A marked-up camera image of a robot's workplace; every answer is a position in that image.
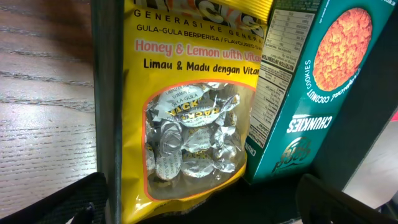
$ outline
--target round orange cookie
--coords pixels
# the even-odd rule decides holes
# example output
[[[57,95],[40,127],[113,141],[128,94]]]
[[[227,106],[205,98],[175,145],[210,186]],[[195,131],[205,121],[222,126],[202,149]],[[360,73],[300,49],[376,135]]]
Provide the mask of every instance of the round orange cookie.
[[[371,35],[371,17],[364,9],[350,9],[337,18],[315,56],[313,77],[319,89],[332,91],[354,75],[368,49]]]

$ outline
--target nutrition information label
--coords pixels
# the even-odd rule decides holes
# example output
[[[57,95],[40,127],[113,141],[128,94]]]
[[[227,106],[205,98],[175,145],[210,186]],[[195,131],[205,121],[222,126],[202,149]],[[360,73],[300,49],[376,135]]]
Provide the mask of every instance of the nutrition information label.
[[[280,9],[276,9],[272,16],[262,52],[249,130],[249,137],[262,148],[285,97],[314,17],[314,13]]]

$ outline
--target wooden surface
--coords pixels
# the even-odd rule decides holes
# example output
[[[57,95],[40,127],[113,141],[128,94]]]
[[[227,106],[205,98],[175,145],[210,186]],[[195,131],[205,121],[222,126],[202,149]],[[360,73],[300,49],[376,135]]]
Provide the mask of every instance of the wooden surface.
[[[355,172],[344,193],[377,208],[398,191],[398,121],[390,122]]]
[[[0,218],[96,171],[89,0],[0,1]]]

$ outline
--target yellow candy bag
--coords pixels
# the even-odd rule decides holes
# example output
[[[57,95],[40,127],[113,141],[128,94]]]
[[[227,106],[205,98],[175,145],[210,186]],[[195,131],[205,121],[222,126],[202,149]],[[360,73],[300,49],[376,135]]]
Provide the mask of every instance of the yellow candy bag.
[[[272,0],[126,0],[122,222],[184,211],[243,175]]]

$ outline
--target orange border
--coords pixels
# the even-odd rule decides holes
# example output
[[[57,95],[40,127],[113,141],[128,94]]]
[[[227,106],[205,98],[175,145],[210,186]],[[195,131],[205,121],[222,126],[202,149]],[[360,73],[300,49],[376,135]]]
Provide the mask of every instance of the orange border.
[[[142,107],[142,130],[141,130],[141,133],[145,133],[146,107],[148,106],[148,103],[149,103],[153,98],[155,98],[157,95],[161,94],[162,92],[164,92],[164,91],[166,91],[166,90],[169,90],[169,89],[171,89],[171,88],[174,88],[174,87],[177,87],[177,86],[180,86],[180,85],[192,84],[192,83],[203,83],[203,82],[222,82],[222,83],[235,84],[235,85],[245,86],[246,88],[249,88],[249,89],[253,90],[254,92],[256,92],[256,88],[254,88],[254,87],[251,86],[251,85],[244,84],[244,83],[240,83],[240,82],[236,82],[236,81],[232,81],[232,80],[221,80],[221,79],[201,79],[201,80],[192,80],[192,81],[181,82],[181,83],[178,83],[178,84],[174,84],[174,85],[165,87],[165,88],[163,88],[163,89],[161,89],[161,90],[155,92],[152,96],[150,96],[150,97],[148,98],[147,101],[145,101],[145,104],[144,104],[144,106]],[[145,154],[146,154],[146,152],[145,152],[145,134],[142,134],[142,136],[141,136],[141,145],[142,145],[142,165],[143,165],[143,170],[144,170],[144,177],[147,177],[147,169],[146,169],[147,161],[146,161],[146,157],[145,157]],[[229,178],[228,180],[226,180],[226,182],[229,181],[230,179],[232,179],[233,177],[235,177],[235,176],[239,173],[239,171],[240,171],[241,169],[243,169],[243,168],[244,168],[244,166],[242,166],[242,168],[240,168],[240,169],[238,170],[238,172],[235,173],[231,178]],[[217,189],[218,187],[221,187],[224,183],[220,184],[220,185],[217,186],[217,187],[213,187],[212,189],[206,190],[206,191],[204,191],[204,192],[200,192],[200,193],[197,193],[197,194],[195,194],[195,195],[191,195],[191,196],[185,197],[185,198],[180,198],[179,200],[186,200],[186,199],[189,199],[189,198],[192,198],[192,197],[196,197],[196,196],[198,196],[198,195],[205,195],[205,194],[207,194],[208,192],[211,192],[212,190]],[[161,202],[161,201],[169,201],[169,200],[170,200],[170,199],[167,199],[167,200],[158,200],[158,199],[154,199],[152,196],[149,195],[148,190],[147,190],[147,189],[148,189],[148,188],[147,188],[147,187],[148,187],[147,185],[148,185],[148,181],[144,181],[144,192],[145,192],[145,195],[146,195],[151,201],[154,201],[154,202]]]

